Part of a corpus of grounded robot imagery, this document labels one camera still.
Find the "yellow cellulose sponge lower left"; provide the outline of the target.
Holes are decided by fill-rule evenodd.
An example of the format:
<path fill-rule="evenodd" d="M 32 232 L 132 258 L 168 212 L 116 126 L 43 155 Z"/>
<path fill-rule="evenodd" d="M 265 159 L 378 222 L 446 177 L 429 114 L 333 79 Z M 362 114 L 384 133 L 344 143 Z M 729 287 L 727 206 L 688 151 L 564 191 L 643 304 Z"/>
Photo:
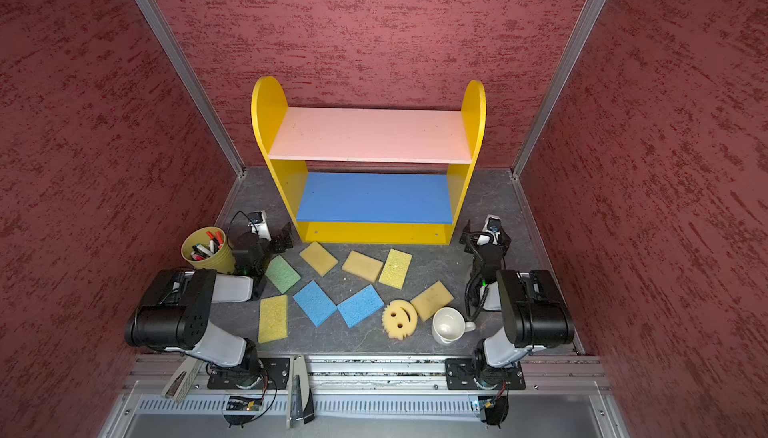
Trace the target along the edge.
<path fill-rule="evenodd" d="M 285 339 L 288 336 L 288 297 L 279 295 L 260 301 L 258 342 Z"/>

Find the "blue sponge right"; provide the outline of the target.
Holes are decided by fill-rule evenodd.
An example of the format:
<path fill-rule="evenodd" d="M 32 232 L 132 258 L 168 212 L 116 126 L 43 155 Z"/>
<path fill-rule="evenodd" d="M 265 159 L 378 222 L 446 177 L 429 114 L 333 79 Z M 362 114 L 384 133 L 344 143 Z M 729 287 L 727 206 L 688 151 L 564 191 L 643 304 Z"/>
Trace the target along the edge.
<path fill-rule="evenodd" d="M 384 306 L 373 285 L 341 302 L 337 309 L 349 328 L 353 328 Z"/>

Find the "yellow-green pen cup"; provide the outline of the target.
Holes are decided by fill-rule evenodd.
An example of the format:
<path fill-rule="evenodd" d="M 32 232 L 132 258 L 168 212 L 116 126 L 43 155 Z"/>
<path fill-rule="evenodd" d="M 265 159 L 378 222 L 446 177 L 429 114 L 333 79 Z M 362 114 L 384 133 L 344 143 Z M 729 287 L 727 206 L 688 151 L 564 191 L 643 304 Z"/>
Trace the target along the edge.
<path fill-rule="evenodd" d="M 218 227 L 204 227 L 191 233 L 181 246 L 181 254 L 197 269 L 215 270 L 222 274 L 233 274 L 236 271 L 227 235 Z"/>

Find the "green cellulose sponge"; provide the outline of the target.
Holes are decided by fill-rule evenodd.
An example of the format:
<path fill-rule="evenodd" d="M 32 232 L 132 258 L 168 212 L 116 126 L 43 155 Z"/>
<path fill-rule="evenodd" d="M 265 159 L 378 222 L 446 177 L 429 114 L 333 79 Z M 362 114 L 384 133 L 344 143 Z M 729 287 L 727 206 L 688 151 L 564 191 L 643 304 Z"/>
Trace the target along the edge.
<path fill-rule="evenodd" d="M 265 275 L 281 294 L 301 280 L 299 273 L 282 256 L 275 256 L 270 261 Z"/>

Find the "tan sponge near mug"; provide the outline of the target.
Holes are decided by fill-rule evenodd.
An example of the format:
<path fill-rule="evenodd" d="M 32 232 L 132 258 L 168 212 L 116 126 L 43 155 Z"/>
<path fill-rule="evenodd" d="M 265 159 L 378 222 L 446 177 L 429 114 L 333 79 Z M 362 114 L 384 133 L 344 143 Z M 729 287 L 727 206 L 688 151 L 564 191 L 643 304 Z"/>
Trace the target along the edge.
<path fill-rule="evenodd" d="M 448 306 L 453 300 L 452 293 L 441 281 L 437 281 L 413 298 L 410 303 L 415 308 L 418 317 L 423 322 L 427 322 L 438 310 Z"/>

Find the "smiley face yellow sponge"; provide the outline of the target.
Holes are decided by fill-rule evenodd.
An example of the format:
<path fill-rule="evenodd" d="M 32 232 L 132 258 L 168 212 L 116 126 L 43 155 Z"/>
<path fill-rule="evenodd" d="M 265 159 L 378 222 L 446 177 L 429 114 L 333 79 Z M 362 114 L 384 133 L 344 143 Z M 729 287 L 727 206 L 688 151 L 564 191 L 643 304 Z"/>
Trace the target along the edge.
<path fill-rule="evenodd" d="M 417 325 L 417 311 L 406 300 L 391 301 L 382 314 L 382 326 L 390 339 L 404 340 L 415 332 Z"/>

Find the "yellow shelf with coloured boards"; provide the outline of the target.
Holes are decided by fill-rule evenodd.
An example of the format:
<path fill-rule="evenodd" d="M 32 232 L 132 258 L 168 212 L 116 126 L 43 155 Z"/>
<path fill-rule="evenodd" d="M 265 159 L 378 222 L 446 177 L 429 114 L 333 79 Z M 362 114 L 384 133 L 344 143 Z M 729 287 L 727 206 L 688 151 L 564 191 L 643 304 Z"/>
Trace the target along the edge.
<path fill-rule="evenodd" d="M 458 111 L 292 107 L 274 77 L 251 99 L 256 142 L 306 243 L 449 244 L 486 114 L 476 80 Z"/>

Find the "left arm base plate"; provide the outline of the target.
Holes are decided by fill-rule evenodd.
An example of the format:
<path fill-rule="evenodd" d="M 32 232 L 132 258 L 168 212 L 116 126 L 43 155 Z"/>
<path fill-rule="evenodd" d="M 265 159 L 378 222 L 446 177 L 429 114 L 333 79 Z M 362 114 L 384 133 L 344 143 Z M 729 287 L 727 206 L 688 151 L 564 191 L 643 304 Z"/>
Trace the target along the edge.
<path fill-rule="evenodd" d="M 287 357 L 258 358 L 253 370 L 210 365 L 207 371 L 207 388 L 255 392 L 271 386 L 277 390 L 284 390 L 287 386 L 289 366 L 290 359 Z"/>

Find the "blue sponge left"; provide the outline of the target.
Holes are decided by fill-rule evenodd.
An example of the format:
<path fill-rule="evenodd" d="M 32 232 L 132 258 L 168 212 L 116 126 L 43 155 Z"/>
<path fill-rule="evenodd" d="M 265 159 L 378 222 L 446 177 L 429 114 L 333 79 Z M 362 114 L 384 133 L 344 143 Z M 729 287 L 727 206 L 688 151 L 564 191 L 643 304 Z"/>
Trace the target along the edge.
<path fill-rule="evenodd" d="M 321 326 L 337 311 L 335 303 L 316 281 L 308 283 L 293 298 L 315 327 Z"/>

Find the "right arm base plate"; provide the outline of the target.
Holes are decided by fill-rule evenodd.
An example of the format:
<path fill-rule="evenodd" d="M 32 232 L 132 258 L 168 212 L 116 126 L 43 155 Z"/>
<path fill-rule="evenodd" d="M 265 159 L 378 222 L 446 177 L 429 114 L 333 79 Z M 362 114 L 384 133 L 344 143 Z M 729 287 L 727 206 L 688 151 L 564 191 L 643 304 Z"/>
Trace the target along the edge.
<path fill-rule="evenodd" d="M 444 361 L 449 390 L 519 391 L 526 389 L 519 362 L 503 368 L 481 365 L 470 358 L 448 358 Z"/>

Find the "yellow cellulose sponge upper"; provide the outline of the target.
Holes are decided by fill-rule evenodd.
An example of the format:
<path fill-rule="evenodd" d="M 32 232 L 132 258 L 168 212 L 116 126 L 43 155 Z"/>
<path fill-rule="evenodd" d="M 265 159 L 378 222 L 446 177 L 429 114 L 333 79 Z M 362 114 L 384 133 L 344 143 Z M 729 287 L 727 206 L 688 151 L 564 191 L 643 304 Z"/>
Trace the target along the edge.
<path fill-rule="evenodd" d="M 391 249 L 388 253 L 378 282 L 398 290 L 402 289 L 411 261 L 411 254 Z"/>

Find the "tan sponge green scrub back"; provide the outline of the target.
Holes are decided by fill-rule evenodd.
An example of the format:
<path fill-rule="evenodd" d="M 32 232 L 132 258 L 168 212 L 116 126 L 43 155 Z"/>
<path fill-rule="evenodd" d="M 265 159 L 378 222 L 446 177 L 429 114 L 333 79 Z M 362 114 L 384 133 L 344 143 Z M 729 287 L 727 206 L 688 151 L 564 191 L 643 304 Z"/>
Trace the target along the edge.
<path fill-rule="evenodd" d="M 338 260 L 318 242 L 309 244 L 299 256 L 321 277 L 338 264 Z"/>

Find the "blue sponge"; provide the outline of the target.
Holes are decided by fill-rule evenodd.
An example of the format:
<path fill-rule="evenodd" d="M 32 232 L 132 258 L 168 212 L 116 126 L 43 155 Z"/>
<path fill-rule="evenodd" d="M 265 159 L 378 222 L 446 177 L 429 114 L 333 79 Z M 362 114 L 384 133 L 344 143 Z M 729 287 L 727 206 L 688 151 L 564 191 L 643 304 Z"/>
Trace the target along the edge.
<path fill-rule="evenodd" d="M 337 311 L 335 303 L 316 281 L 308 283 L 293 298 L 315 327 L 321 326 Z"/>
<path fill-rule="evenodd" d="M 337 309 L 349 328 L 353 328 L 384 306 L 373 285 L 341 302 Z"/>

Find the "tan sponge middle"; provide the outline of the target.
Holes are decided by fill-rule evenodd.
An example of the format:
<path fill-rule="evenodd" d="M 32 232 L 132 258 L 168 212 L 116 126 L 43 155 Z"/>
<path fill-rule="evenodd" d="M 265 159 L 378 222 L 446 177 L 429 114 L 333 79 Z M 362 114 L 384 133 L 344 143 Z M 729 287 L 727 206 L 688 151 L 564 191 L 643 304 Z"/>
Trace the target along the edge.
<path fill-rule="evenodd" d="M 351 251 L 342 266 L 342 270 L 369 283 L 375 283 L 383 267 L 382 261 L 357 251 Z"/>

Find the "white mug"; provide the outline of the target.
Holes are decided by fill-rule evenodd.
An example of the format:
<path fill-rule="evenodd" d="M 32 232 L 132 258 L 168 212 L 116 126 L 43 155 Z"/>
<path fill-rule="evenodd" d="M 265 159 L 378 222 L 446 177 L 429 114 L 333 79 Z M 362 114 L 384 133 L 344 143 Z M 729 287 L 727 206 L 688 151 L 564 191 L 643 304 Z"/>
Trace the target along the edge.
<path fill-rule="evenodd" d="M 474 322 L 466 321 L 462 313 L 452 307 L 443 307 L 432 317 L 432 336 L 442 345 L 458 341 L 466 333 L 476 330 Z"/>

